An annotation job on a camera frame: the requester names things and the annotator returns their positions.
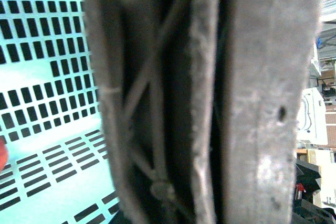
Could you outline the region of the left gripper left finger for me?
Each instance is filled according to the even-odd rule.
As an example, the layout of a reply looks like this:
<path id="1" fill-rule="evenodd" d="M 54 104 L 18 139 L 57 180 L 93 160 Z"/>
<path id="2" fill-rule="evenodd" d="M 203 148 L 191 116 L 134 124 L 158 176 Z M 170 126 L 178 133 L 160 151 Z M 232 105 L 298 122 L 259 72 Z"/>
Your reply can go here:
<path id="1" fill-rule="evenodd" d="M 85 0 L 102 129 L 132 223 L 215 223 L 219 0 Z"/>

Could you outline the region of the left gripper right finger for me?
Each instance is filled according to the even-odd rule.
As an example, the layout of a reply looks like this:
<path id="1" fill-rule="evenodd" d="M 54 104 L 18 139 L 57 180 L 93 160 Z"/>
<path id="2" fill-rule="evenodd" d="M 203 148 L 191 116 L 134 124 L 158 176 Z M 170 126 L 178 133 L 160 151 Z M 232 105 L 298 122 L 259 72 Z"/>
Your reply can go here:
<path id="1" fill-rule="evenodd" d="M 223 223 L 289 223 L 297 114 L 323 0 L 228 0 Z"/>

